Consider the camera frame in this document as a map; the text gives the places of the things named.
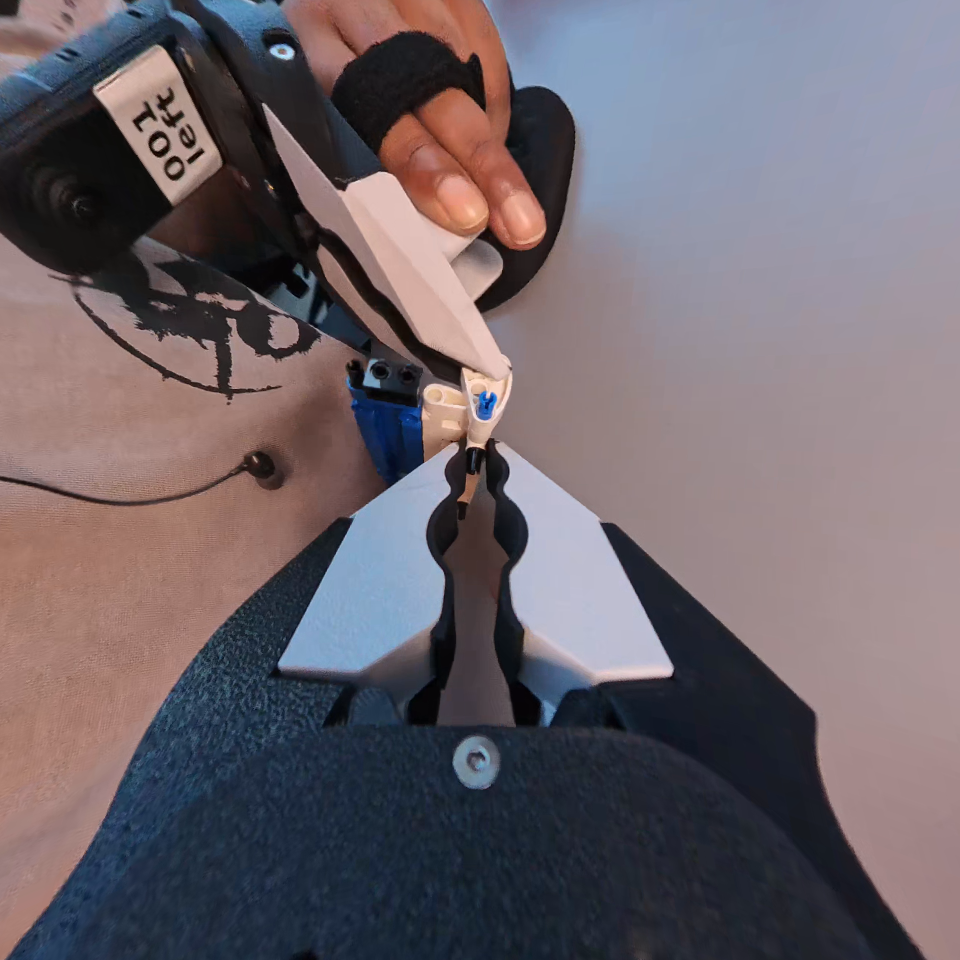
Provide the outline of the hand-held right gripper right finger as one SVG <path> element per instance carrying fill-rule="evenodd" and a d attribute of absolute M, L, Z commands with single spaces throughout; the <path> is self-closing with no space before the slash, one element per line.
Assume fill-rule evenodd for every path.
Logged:
<path fill-rule="evenodd" d="M 486 448 L 499 575 L 493 642 L 513 722 L 572 691 L 663 681 L 674 665 L 599 517 L 506 443 Z"/>

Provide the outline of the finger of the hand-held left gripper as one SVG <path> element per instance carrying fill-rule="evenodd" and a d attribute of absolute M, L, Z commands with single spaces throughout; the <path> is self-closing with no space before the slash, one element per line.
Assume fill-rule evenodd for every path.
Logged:
<path fill-rule="evenodd" d="M 270 137 L 295 193 L 318 228 L 339 238 L 366 275 L 405 314 L 420 342 L 494 379 L 507 362 L 450 265 L 435 231 L 391 174 L 372 173 L 339 189 L 270 108 Z"/>
<path fill-rule="evenodd" d="M 400 356 L 444 381 L 461 379 L 466 365 L 421 342 L 402 309 L 367 276 L 345 242 L 319 238 L 316 259 L 320 284 L 364 330 L 363 336 L 378 344 L 370 347 L 371 353 Z"/>

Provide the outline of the person's left hand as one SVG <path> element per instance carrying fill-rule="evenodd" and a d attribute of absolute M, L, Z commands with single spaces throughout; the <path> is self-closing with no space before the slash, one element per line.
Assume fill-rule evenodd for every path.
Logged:
<path fill-rule="evenodd" d="M 448 89 L 400 116 L 378 150 L 414 206 L 452 234 L 489 228 L 509 249 L 546 236 L 546 215 L 506 146 L 510 71 L 498 28 L 480 1 L 284 2 L 311 69 L 327 95 L 345 68 L 390 37 L 421 32 L 468 61 L 479 57 L 486 106 Z"/>

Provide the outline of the blue and white lego panel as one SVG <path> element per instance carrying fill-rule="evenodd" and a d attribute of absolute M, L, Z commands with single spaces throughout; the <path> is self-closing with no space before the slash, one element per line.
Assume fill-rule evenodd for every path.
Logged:
<path fill-rule="evenodd" d="M 354 419 L 387 485 L 465 437 L 467 402 L 460 389 L 424 381 L 419 366 L 385 357 L 353 359 L 345 369 Z"/>

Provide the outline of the small white lego connector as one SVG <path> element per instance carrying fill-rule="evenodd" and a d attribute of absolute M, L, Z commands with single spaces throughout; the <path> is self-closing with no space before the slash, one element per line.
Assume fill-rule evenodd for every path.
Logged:
<path fill-rule="evenodd" d="M 506 410 L 513 387 L 513 371 L 495 379 L 466 366 L 461 369 L 461 390 L 466 404 L 465 446 L 485 450 Z"/>

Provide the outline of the black wrist rest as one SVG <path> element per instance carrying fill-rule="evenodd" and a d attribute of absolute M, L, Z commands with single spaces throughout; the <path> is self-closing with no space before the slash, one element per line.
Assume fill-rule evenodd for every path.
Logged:
<path fill-rule="evenodd" d="M 563 99 L 542 86 L 512 86 L 506 146 L 544 211 L 546 233 L 536 246 L 525 250 L 504 246 L 490 230 L 481 235 L 503 262 L 498 279 L 476 302 L 482 314 L 522 293 L 545 266 L 557 241 L 567 208 L 576 147 L 574 119 Z"/>

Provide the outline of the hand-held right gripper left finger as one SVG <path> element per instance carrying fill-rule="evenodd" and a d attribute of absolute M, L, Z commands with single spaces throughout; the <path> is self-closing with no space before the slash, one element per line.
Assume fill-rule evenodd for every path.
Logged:
<path fill-rule="evenodd" d="M 406 722 L 437 722 L 457 645 L 445 554 L 465 470 L 463 444 L 452 442 L 354 513 L 280 675 L 382 690 Z"/>

